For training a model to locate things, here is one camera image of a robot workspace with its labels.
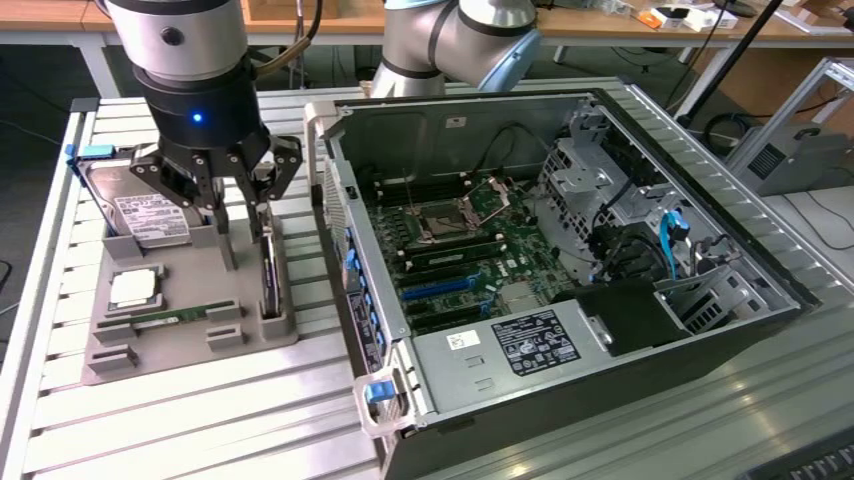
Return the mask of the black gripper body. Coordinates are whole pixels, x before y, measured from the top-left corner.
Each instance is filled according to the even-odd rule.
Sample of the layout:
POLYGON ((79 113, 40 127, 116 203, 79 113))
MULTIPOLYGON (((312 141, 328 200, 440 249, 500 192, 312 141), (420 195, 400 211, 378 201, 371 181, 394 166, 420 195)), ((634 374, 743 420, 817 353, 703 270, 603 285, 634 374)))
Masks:
POLYGON ((213 176, 249 174, 269 148, 260 118, 255 70, 241 59, 221 75, 203 80, 168 80, 140 67, 133 75, 159 132, 157 146, 137 158, 192 175, 199 160, 213 176))

